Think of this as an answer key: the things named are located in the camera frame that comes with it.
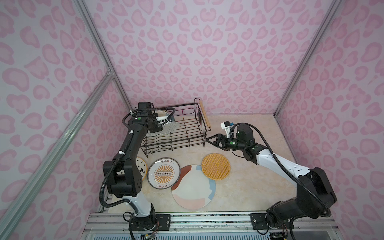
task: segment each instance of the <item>wooden handle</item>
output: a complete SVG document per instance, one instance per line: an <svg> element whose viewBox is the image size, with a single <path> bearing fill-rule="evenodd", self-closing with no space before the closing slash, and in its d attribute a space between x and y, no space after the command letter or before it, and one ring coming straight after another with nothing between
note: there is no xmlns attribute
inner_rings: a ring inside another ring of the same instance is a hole
<svg viewBox="0 0 384 240"><path fill-rule="evenodd" d="M205 113L205 109L204 109L204 106L203 106L203 101L199 100L199 104L200 104L201 111L203 112L203 115L204 115L204 118L205 118L205 123L207 124L208 128L211 128L211 124L209 123L207 114Z"/></svg>

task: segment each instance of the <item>pink spot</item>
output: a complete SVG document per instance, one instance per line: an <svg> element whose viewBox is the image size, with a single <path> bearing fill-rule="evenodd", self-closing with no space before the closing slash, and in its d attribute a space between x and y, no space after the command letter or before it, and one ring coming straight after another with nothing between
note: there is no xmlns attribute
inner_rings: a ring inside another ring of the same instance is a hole
<svg viewBox="0 0 384 240"><path fill-rule="evenodd" d="M59 224L63 219L63 209L59 208L53 212L51 218L48 221L48 224L56 225Z"/></svg>
<svg viewBox="0 0 384 240"><path fill-rule="evenodd" d="M40 209L44 212L45 211L52 212L56 203L57 203L57 196L51 195L51 196L49 196L49 198L47 198L41 202Z"/></svg>
<svg viewBox="0 0 384 240"><path fill-rule="evenodd" d="M25 234L24 239L41 238L45 232L44 217L38 217L29 227L29 231Z"/></svg>
<svg viewBox="0 0 384 240"><path fill-rule="evenodd" d="M352 121L348 120L348 121L343 122L342 129L343 129L343 134L345 136L348 136L348 135L350 135L352 133L357 133L358 126L357 126L357 124L355 122L352 122Z"/></svg>
<svg viewBox="0 0 384 240"><path fill-rule="evenodd" d="M329 127L329 129L333 129L340 125L340 120L334 113L327 113L324 123Z"/></svg>
<svg viewBox="0 0 384 240"><path fill-rule="evenodd" d="M142 16L142 13L139 9L136 9L135 11L133 11L131 15L131 19L132 19L132 22L137 26L145 26L145 24L147 23L147 21Z"/></svg>
<svg viewBox="0 0 384 240"><path fill-rule="evenodd" d="M35 33L32 31L30 26L26 26L20 30L20 37L25 44L31 45L35 48L40 47L39 39L37 38Z"/></svg>
<svg viewBox="0 0 384 240"><path fill-rule="evenodd" d="M11 134L15 131L15 119L9 115L0 115L0 132Z"/></svg>
<svg viewBox="0 0 384 240"><path fill-rule="evenodd" d="M37 154L26 156L19 164L19 172L21 174L30 172L34 173L41 164L41 158Z"/></svg>
<svg viewBox="0 0 384 240"><path fill-rule="evenodd" d="M56 178L54 175L50 175L39 193L44 193L44 192L52 193L55 190L55 188L56 188Z"/></svg>
<svg viewBox="0 0 384 240"><path fill-rule="evenodd" d="M352 182L354 184L359 185L361 188L366 188L367 187L367 180L362 175L359 175L359 174L354 175L352 177Z"/></svg>
<svg viewBox="0 0 384 240"><path fill-rule="evenodd" d="M44 149L43 140L44 137L42 135L35 134L25 142L24 146L28 146L31 150L41 151Z"/></svg>
<svg viewBox="0 0 384 240"><path fill-rule="evenodd" d="M380 146L373 139L363 139L360 141L360 152L363 155L368 155L370 153L378 153L380 151Z"/></svg>
<svg viewBox="0 0 384 240"><path fill-rule="evenodd" d="M67 187L71 185L71 180L69 178L64 178L59 183L59 192L64 192Z"/></svg>
<svg viewBox="0 0 384 240"><path fill-rule="evenodd" d="M16 151L8 149L0 154L0 171L8 171L17 164Z"/></svg>
<svg viewBox="0 0 384 240"><path fill-rule="evenodd" d="M20 179L9 184L1 195L3 202L11 202L16 199L17 195L21 192L23 187L26 185L26 180Z"/></svg>
<svg viewBox="0 0 384 240"><path fill-rule="evenodd" d="M55 232L55 238L63 238L69 232L68 223L63 223Z"/></svg>
<svg viewBox="0 0 384 240"><path fill-rule="evenodd" d="M344 48L355 48L360 41L360 31L359 29L356 29L355 31L351 32L347 35L347 37L344 39L343 47Z"/></svg>
<svg viewBox="0 0 384 240"><path fill-rule="evenodd" d="M366 63L376 60L381 54L382 46L379 43L370 43L366 48L365 52L361 57L361 61Z"/></svg>
<svg viewBox="0 0 384 240"><path fill-rule="evenodd" d="M356 225L356 228L363 234L375 234L374 230L372 229L372 227L364 220L362 219L358 219L357 220L357 225Z"/></svg>

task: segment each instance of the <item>black robotic arm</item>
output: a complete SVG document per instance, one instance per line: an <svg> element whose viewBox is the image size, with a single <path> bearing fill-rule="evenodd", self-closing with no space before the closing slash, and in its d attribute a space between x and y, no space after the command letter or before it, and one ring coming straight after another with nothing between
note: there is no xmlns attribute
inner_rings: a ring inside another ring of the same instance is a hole
<svg viewBox="0 0 384 240"><path fill-rule="evenodd" d="M255 142L251 128L258 132L265 146ZM275 154L261 132L253 125L227 121L222 123L222 129L227 135L216 134L208 137L206 141L225 151L242 151L247 161L271 169L297 187L296 197L277 202L267 209L266 222L269 227L279 227L288 219L331 215L329 208L337 198L324 170L300 166Z"/></svg>

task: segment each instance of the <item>white plate with stars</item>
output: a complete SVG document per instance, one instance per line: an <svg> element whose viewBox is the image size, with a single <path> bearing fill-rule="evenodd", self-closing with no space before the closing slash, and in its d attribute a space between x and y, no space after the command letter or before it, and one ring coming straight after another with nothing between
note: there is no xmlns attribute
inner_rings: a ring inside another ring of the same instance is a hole
<svg viewBox="0 0 384 240"><path fill-rule="evenodd" d="M168 157L155 161L148 170L148 182L157 189L166 189L173 186L179 177L179 164Z"/></svg>
<svg viewBox="0 0 384 240"><path fill-rule="evenodd" d="M140 174L144 180L145 176L147 175L147 170L148 170L147 163L142 158L137 157L136 158L136 166L137 166L137 169L139 170L139 172L140 172Z"/></svg>

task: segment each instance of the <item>metal corner bracket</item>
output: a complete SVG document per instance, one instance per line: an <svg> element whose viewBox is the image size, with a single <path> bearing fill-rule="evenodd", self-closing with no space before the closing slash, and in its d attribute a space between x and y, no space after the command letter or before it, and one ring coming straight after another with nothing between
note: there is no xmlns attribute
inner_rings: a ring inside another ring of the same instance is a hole
<svg viewBox="0 0 384 240"><path fill-rule="evenodd" d="M91 37L96 45L96 48L99 50L100 56L104 61L105 66L107 67L108 71L107 74L113 75L113 81L115 82L115 85L119 91L119 94L127 107L128 110L133 110L131 103L128 100L127 94L124 91L124 88L116 74L116 71L113 67L112 61L108 56L107 50L105 49L105 46L103 42L101 41L101 37L96 29L96 26L92 20L91 13L89 12L89 9L84 2L84 0L73 0L75 3L77 9L79 10L79 13L81 15L81 18L83 19L85 26L87 27L89 33L91 34Z"/></svg>
<svg viewBox="0 0 384 240"><path fill-rule="evenodd" d="M315 54L317 47L319 46L323 36L331 26L331 23L333 19L336 16L336 13L340 9L340 6L344 0L333 0L331 3L331 6L328 8L328 11L326 12L323 21L321 22L319 28L317 29L315 35L313 36L313 40L308 47L307 52L305 53L303 60L300 62L299 67L297 68L295 74L292 77L291 82L289 83L287 89L285 90L283 97L281 98L281 101L279 105L276 108L276 111L274 113L274 116L277 118L278 115L282 112L285 103L288 101L289 96L291 95L294 87L299 82L300 77L305 69L305 67L308 65L309 61L311 60L312 56Z"/></svg>

